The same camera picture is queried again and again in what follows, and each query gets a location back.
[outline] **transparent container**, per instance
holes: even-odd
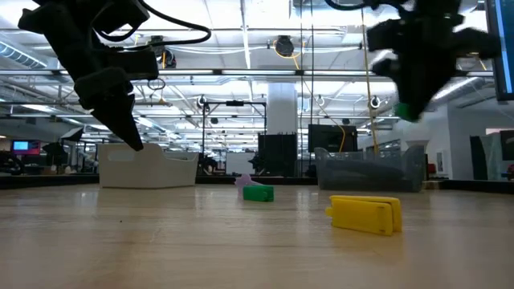
[[[425,149],[406,152],[329,153],[315,149],[318,186],[325,190],[419,192],[425,178]]]

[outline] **wooden table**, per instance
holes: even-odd
[[[329,194],[0,191],[0,288],[514,288],[513,196],[382,194],[403,204],[405,232],[388,238],[332,228]]]

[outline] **yellow block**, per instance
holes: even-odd
[[[335,198],[325,213],[332,217],[332,226],[337,228],[385,236],[393,234],[393,208],[387,203]]]
[[[400,200],[395,197],[331,196],[330,199],[332,201],[344,199],[351,201],[374,201],[390,204],[393,208],[393,231],[398,233],[402,232],[402,204],[400,203]]]

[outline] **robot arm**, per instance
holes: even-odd
[[[500,56],[500,38],[467,28],[454,32],[463,23],[459,14],[462,0],[416,0],[412,11],[402,4],[407,0],[364,0],[356,6],[342,6],[325,0],[338,10],[380,5],[394,6],[400,19],[387,20],[368,29],[370,51],[391,49],[396,60],[376,63],[372,72],[390,77],[397,85],[400,104],[397,115],[417,121],[432,97],[454,76],[465,76],[456,69],[457,58],[478,53],[481,59]]]
[[[131,80],[159,76],[153,47],[201,43],[210,30],[166,16],[144,0],[34,0],[36,10],[24,10],[19,28],[44,35],[61,64],[75,81],[75,91],[84,109],[111,129],[135,150],[143,149],[132,116],[134,105]],[[127,49],[105,46],[103,38],[119,42],[128,39],[149,19],[149,11],[170,22],[205,31],[201,39],[159,42]],[[130,25],[124,36],[108,34]]]

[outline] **green object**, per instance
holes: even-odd
[[[270,185],[247,185],[243,188],[246,201],[274,201],[275,189]]]
[[[399,103],[394,108],[394,114],[409,122],[418,122],[420,115],[414,116],[409,104]]]

